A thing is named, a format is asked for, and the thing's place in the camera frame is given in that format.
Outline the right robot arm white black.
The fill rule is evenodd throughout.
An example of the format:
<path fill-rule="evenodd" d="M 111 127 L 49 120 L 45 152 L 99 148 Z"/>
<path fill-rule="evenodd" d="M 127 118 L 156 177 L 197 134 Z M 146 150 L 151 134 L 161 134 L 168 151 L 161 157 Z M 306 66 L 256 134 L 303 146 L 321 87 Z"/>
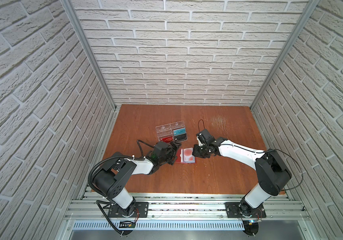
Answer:
<path fill-rule="evenodd" d="M 215 139 L 207 129 L 197 133 L 196 138 L 198 143 L 194 145 L 193 156 L 203 159 L 222 156 L 256 171 L 258 183 L 239 203 L 245 216 L 249 216 L 250 211 L 259 208 L 270 197 L 277 196 L 292 178 L 292 173 L 277 150 L 255 150 L 225 138 Z"/>

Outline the red leather card holder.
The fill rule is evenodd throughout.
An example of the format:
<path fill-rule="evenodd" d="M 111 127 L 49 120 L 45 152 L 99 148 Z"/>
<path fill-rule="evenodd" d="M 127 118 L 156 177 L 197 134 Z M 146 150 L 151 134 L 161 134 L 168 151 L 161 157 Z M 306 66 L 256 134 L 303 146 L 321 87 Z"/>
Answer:
<path fill-rule="evenodd" d="M 184 163 L 182 162 L 182 160 L 181 160 L 182 155 L 183 155 L 183 149 L 178 150 L 178 152 L 177 152 L 176 163 L 184 164 Z"/>

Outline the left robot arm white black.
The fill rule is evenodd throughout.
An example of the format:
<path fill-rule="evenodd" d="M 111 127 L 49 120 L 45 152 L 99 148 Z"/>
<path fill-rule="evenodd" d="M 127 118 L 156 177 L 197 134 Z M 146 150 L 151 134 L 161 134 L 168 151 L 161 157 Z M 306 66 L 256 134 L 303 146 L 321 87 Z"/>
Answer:
<path fill-rule="evenodd" d="M 124 216 L 134 212 L 135 199 L 125 185 L 133 175 L 151 175 L 165 164 L 173 165 L 181 143 L 158 142 L 146 156 L 136 158 L 119 152 L 99 162 L 90 170 L 88 185 L 110 203 L 118 205 Z"/>

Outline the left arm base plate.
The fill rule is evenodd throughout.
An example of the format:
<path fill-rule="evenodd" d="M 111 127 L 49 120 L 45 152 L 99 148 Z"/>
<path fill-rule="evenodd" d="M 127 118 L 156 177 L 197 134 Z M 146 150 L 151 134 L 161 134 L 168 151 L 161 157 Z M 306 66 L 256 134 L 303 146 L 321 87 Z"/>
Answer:
<path fill-rule="evenodd" d="M 108 211 L 109 218 L 146 218 L 148 214 L 149 202 L 135 202 L 126 209 L 118 204 L 111 205 Z"/>

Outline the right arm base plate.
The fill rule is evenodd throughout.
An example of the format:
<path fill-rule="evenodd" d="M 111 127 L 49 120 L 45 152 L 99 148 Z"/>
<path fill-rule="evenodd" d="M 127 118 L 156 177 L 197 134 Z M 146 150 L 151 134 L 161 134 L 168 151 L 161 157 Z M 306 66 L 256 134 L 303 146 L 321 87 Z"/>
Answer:
<path fill-rule="evenodd" d="M 263 204 L 253 209 L 247 203 L 226 202 L 225 210 L 228 218 L 256 218 L 263 219 L 267 217 Z"/>

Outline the white pink circle card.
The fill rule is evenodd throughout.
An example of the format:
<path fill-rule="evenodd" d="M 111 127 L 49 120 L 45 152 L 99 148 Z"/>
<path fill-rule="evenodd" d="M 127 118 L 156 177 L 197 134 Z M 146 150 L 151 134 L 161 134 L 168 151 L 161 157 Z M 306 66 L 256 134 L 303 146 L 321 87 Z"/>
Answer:
<path fill-rule="evenodd" d="M 183 155 L 181 157 L 181 160 L 185 164 L 192 164 L 195 163 L 195 157 L 193 156 L 193 148 L 186 148 L 183 149 Z"/>

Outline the clear acrylic card organizer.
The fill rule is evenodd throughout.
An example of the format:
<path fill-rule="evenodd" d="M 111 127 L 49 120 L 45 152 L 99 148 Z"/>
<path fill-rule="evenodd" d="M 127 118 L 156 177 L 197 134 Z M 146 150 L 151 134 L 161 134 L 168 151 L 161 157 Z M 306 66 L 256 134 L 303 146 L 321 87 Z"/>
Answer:
<path fill-rule="evenodd" d="M 174 137 L 173 130 L 179 129 L 179 128 L 186 128 L 184 121 L 174 122 L 174 123 L 155 127 L 158 141 L 160 138 L 165 137 L 165 136 L 173 136 Z"/>

